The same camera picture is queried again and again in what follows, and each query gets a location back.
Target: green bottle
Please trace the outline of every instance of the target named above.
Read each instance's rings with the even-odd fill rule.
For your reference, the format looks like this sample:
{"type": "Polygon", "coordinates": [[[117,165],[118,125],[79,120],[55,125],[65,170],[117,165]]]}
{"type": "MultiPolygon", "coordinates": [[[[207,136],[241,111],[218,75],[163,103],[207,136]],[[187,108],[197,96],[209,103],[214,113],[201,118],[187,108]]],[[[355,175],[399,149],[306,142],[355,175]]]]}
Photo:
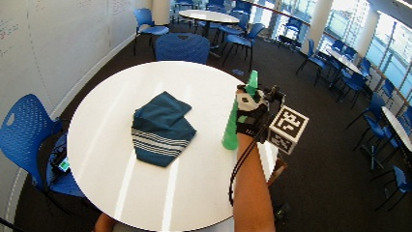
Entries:
{"type": "MultiPolygon", "coordinates": [[[[249,93],[251,97],[254,97],[255,89],[257,89],[257,71],[251,71],[245,85],[245,91],[249,93]]],[[[221,139],[221,144],[227,150],[234,150],[237,149],[238,146],[238,141],[235,137],[235,119],[237,119],[237,101],[234,99],[226,129],[223,131],[221,139]]]]}

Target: teal cloth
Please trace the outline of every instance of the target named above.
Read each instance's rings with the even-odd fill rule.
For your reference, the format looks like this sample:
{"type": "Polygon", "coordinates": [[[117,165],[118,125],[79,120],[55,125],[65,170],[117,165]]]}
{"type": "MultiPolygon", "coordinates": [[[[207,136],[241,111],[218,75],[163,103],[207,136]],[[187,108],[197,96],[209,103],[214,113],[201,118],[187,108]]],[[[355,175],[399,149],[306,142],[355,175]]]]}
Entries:
{"type": "Polygon", "coordinates": [[[183,118],[190,109],[163,92],[134,111],[130,136],[138,160],[166,167],[178,157],[195,134],[183,118]]]}

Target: whiteboard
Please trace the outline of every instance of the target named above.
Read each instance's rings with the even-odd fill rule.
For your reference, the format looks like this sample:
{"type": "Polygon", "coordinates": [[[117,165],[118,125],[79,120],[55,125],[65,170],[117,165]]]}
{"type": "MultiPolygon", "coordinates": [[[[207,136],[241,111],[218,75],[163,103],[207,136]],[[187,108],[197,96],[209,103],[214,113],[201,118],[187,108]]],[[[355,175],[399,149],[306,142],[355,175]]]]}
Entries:
{"type": "MultiPolygon", "coordinates": [[[[81,86],[133,37],[131,11],[141,2],[150,3],[0,1],[0,123],[26,94],[38,97],[49,114],[62,111],[81,86]]],[[[15,202],[11,196],[18,199],[18,192],[13,194],[18,169],[1,152],[0,170],[0,216],[9,214],[13,221],[14,212],[6,208],[15,202]]]]}

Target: round white table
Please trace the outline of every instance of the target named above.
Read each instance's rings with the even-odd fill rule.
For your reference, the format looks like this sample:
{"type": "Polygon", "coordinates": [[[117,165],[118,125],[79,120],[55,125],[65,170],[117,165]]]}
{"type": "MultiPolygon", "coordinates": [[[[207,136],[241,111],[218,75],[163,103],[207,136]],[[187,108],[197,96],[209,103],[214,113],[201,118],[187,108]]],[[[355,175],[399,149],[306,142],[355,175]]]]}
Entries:
{"type": "MultiPolygon", "coordinates": [[[[194,63],[146,63],[117,72],[87,93],[67,133],[67,161],[95,207],[122,223],[153,231],[187,231],[231,216],[227,188],[235,151],[221,145],[241,82],[194,63]],[[162,168],[135,159],[131,114],[167,91],[191,105],[185,119],[197,130],[186,149],[162,168]]],[[[277,148],[258,145],[266,178],[277,148]]]]}
{"type": "Polygon", "coordinates": [[[193,18],[195,20],[201,20],[205,22],[205,32],[203,37],[207,37],[207,29],[209,29],[209,23],[210,22],[218,22],[218,23],[238,23],[239,20],[222,13],[205,11],[205,10],[185,10],[178,12],[178,14],[183,17],[193,18]]]}

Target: chair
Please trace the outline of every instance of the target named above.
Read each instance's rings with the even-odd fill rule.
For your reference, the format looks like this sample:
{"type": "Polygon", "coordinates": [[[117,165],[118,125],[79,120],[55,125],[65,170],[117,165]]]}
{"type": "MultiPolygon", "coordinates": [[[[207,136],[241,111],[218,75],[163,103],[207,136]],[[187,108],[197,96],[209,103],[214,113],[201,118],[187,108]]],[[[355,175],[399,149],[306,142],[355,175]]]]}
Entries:
{"type": "MultiPolygon", "coordinates": [[[[346,46],[343,52],[341,52],[339,50],[339,53],[346,57],[346,59],[349,61],[353,61],[354,57],[355,57],[355,50],[346,46]]],[[[341,72],[341,75],[343,77],[347,77],[349,75],[349,70],[347,69],[342,69],[342,65],[338,61],[335,61],[335,59],[333,57],[330,57],[329,59],[329,65],[334,68],[334,74],[339,71],[341,72]]]]}
{"type": "MultiPolygon", "coordinates": [[[[403,128],[405,132],[407,135],[410,135],[410,127],[406,124],[406,121],[403,120],[403,115],[399,115],[397,118],[398,123],[401,124],[401,127],[403,128]]],[[[389,153],[389,155],[385,157],[385,159],[382,160],[382,163],[386,163],[390,158],[394,156],[399,146],[402,145],[401,141],[397,139],[397,137],[393,136],[393,130],[390,128],[390,126],[383,127],[383,133],[385,133],[385,137],[387,139],[387,142],[383,144],[381,150],[385,148],[385,146],[387,145],[387,143],[393,146],[393,151],[389,153]]]]}
{"type": "Polygon", "coordinates": [[[383,102],[381,96],[375,92],[373,92],[371,100],[370,100],[367,107],[362,110],[362,112],[358,114],[358,116],[350,121],[350,123],[346,126],[346,129],[355,122],[355,120],[362,115],[365,115],[366,113],[370,113],[374,117],[374,121],[378,122],[382,118],[382,106],[385,106],[385,102],[383,102]]]}
{"type": "MultiPolygon", "coordinates": [[[[226,10],[225,10],[223,7],[221,8],[221,7],[217,7],[217,6],[209,6],[206,8],[206,10],[210,11],[210,12],[226,14],[226,10]]],[[[207,29],[217,29],[219,27],[219,25],[221,25],[219,23],[210,22],[207,29]]],[[[198,21],[197,26],[205,27],[206,23],[203,21],[198,21]]]]}
{"type": "Polygon", "coordinates": [[[187,61],[206,64],[209,41],[191,33],[167,33],[155,40],[157,61],[187,61]]]}
{"type": "Polygon", "coordinates": [[[355,50],[350,46],[346,46],[343,56],[347,58],[347,60],[353,61],[353,59],[355,58],[355,54],[355,50]]]}
{"type": "Polygon", "coordinates": [[[149,45],[153,49],[151,35],[161,36],[167,33],[167,28],[165,26],[154,26],[154,21],[151,20],[151,12],[146,8],[133,10],[133,15],[137,21],[135,27],[135,37],[133,39],[133,55],[135,55],[135,41],[139,34],[150,35],[149,45]]]}
{"type": "Polygon", "coordinates": [[[282,35],[286,35],[286,31],[291,30],[293,31],[293,37],[291,40],[297,40],[298,38],[298,34],[299,34],[299,29],[301,29],[301,25],[302,25],[302,21],[295,18],[295,17],[290,17],[283,25],[283,31],[282,31],[282,35]]]}
{"type": "Polygon", "coordinates": [[[246,33],[245,37],[239,37],[239,36],[235,36],[235,35],[227,35],[226,36],[226,39],[225,39],[226,43],[223,44],[223,47],[222,47],[222,50],[221,50],[221,54],[223,52],[226,44],[231,43],[231,46],[230,46],[229,52],[226,54],[226,57],[222,60],[221,67],[223,66],[223,63],[225,63],[225,61],[227,59],[227,56],[230,54],[233,45],[235,45],[237,48],[238,48],[238,46],[245,48],[245,57],[246,57],[246,50],[249,49],[247,71],[250,72],[250,69],[251,69],[251,59],[253,59],[254,38],[257,37],[258,33],[261,32],[261,30],[263,28],[265,28],[265,25],[262,23],[254,23],[251,28],[250,28],[250,30],[249,30],[249,32],[246,33]]]}
{"type": "Polygon", "coordinates": [[[382,173],[381,175],[375,176],[371,180],[374,181],[375,179],[378,179],[379,177],[387,175],[389,173],[393,173],[393,179],[390,181],[387,181],[383,185],[383,187],[386,188],[386,185],[391,182],[394,182],[394,187],[395,190],[393,191],[393,193],[390,194],[390,196],[386,198],[386,200],[383,201],[383,203],[374,209],[374,211],[378,211],[382,206],[389,202],[389,200],[391,199],[391,197],[394,196],[394,194],[399,191],[401,196],[397,199],[397,201],[394,202],[394,204],[387,208],[387,211],[390,211],[394,206],[397,205],[397,203],[399,202],[399,200],[402,199],[402,197],[406,195],[406,193],[410,191],[412,189],[412,182],[406,182],[406,178],[403,175],[403,172],[401,171],[401,169],[393,165],[393,170],[386,171],[385,173],[382,173]]]}
{"type": "Polygon", "coordinates": [[[370,62],[367,61],[367,59],[365,57],[361,58],[359,61],[359,73],[363,77],[369,76],[369,72],[370,72],[370,62]]]}
{"type": "Polygon", "coordinates": [[[412,128],[412,106],[407,105],[406,110],[402,112],[402,118],[409,128],[412,128]]]}
{"type": "Polygon", "coordinates": [[[205,3],[205,9],[207,10],[209,7],[225,8],[223,0],[207,0],[205,3]]]}
{"type": "Polygon", "coordinates": [[[314,42],[311,39],[307,39],[307,42],[309,42],[309,50],[307,50],[307,54],[306,54],[306,59],[305,61],[301,63],[297,71],[295,71],[295,74],[298,73],[299,70],[303,69],[305,65],[307,64],[307,61],[310,61],[313,64],[317,65],[318,67],[318,70],[317,70],[317,78],[314,79],[314,84],[313,86],[317,85],[317,82],[318,82],[318,78],[321,77],[321,70],[323,69],[323,63],[322,61],[314,56],[314,42]]]}
{"type": "Polygon", "coordinates": [[[193,0],[174,0],[174,5],[171,7],[171,17],[170,21],[174,22],[174,14],[175,14],[175,9],[181,10],[181,7],[194,9],[194,3],[193,0]]]}
{"type": "Polygon", "coordinates": [[[393,90],[394,90],[394,86],[393,86],[391,82],[387,79],[385,79],[383,85],[381,86],[381,90],[383,91],[383,94],[387,97],[387,100],[386,100],[386,103],[387,103],[389,100],[391,99],[393,90]]]}
{"type": "Polygon", "coordinates": [[[231,9],[231,12],[239,12],[249,15],[250,11],[251,11],[251,4],[242,0],[235,0],[235,5],[234,8],[231,9]]]}
{"type": "Polygon", "coordinates": [[[362,111],[362,113],[359,114],[362,116],[362,119],[365,120],[366,122],[366,125],[367,125],[367,128],[366,130],[363,131],[363,133],[361,134],[361,137],[359,137],[359,140],[353,148],[353,150],[357,148],[357,146],[359,145],[359,142],[366,134],[366,132],[369,130],[371,130],[373,132],[373,136],[377,138],[377,141],[375,141],[375,144],[373,146],[373,151],[371,153],[374,153],[374,151],[377,151],[377,148],[378,148],[378,145],[379,145],[379,142],[381,140],[383,139],[385,137],[385,132],[383,132],[383,129],[381,128],[378,122],[381,120],[381,117],[382,117],[382,106],[385,105],[385,102],[383,100],[381,99],[381,97],[373,93],[373,97],[371,97],[371,102],[367,106],[367,108],[362,111]],[[370,111],[373,116],[374,116],[374,119],[365,114],[365,111],[370,111]]]}
{"type": "Polygon", "coordinates": [[[58,175],[51,167],[55,150],[65,150],[65,134],[57,139],[53,153],[45,163],[39,161],[39,148],[46,139],[61,131],[61,121],[53,121],[34,95],[25,95],[11,106],[0,130],[0,147],[5,157],[30,175],[31,184],[47,199],[50,192],[85,197],[69,173],[58,175]]]}
{"type": "Polygon", "coordinates": [[[334,51],[337,51],[338,53],[342,53],[342,51],[343,51],[343,46],[345,46],[345,44],[342,43],[342,41],[341,41],[341,40],[335,40],[335,41],[333,42],[333,44],[330,45],[330,48],[331,48],[334,51]]]}
{"type": "Polygon", "coordinates": [[[350,106],[350,108],[353,108],[353,106],[355,105],[355,100],[357,100],[359,90],[362,89],[362,86],[363,86],[363,83],[365,83],[365,78],[361,74],[358,74],[357,72],[353,72],[350,78],[342,77],[341,80],[345,83],[345,86],[342,88],[341,94],[338,95],[338,97],[335,99],[335,102],[339,100],[342,95],[343,95],[343,97],[346,97],[350,90],[353,90],[355,92],[354,97],[353,97],[353,103],[351,103],[351,106],[350,106]]]}
{"type": "Polygon", "coordinates": [[[218,26],[218,31],[214,36],[214,41],[217,41],[219,32],[222,33],[221,42],[223,41],[225,35],[235,35],[239,36],[241,34],[245,35],[246,32],[246,24],[247,24],[247,14],[241,12],[230,12],[230,16],[235,17],[239,22],[234,26],[218,26]]]}

